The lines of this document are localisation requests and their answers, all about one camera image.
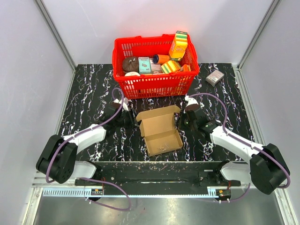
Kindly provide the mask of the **brown cardboard box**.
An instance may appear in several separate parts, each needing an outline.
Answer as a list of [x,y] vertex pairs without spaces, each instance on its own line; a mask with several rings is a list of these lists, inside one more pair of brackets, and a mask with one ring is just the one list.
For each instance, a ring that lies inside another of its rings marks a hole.
[[[176,105],[161,107],[138,113],[141,137],[144,138],[150,157],[179,150],[183,146],[180,134],[175,126],[175,114],[180,113]],[[167,145],[169,150],[160,151],[158,147]]]

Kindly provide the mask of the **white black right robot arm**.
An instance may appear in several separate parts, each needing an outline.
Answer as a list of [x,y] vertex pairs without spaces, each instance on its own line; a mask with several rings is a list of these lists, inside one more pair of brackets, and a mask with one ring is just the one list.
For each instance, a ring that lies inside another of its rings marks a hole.
[[180,112],[179,129],[190,130],[206,141],[225,148],[244,162],[224,161],[213,172],[213,180],[223,186],[232,180],[254,185],[264,194],[290,184],[290,172],[278,147],[247,140],[216,120],[209,120],[200,108],[189,106]]

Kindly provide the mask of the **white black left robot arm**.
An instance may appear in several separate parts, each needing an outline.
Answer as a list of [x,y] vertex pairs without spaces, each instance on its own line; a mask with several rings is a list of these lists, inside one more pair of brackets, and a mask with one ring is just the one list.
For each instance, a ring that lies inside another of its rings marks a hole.
[[37,163],[36,170],[46,176],[46,182],[65,183],[70,178],[81,178],[91,185],[101,182],[102,175],[92,162],[80,162],[76,156],[84,149],[112,136],[117,128],[137,126],[135,112],[125,103],[113,103],[95,124],[67,136],[52,135]]

